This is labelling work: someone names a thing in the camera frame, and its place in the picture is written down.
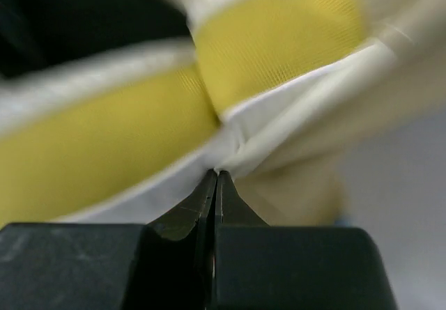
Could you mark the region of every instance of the yellow textured fabric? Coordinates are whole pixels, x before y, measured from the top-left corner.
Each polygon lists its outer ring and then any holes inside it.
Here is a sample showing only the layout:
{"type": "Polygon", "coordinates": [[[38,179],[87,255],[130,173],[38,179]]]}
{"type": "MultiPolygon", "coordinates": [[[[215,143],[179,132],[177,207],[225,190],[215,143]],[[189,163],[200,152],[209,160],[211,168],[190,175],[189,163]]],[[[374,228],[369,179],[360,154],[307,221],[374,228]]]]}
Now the yellow textured fabric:
{"type": "Polygon", "coordinates": [[[194,35],[199,68],[219,115],[349,55],[365,38],[357,0],[243,0],[194,35]]]}
{"type": "Polygon", "coordinates": [[[0,140],[0,226],[108,199],[199,147],[217,127],[195,65],[54,114],[0,140]]]}

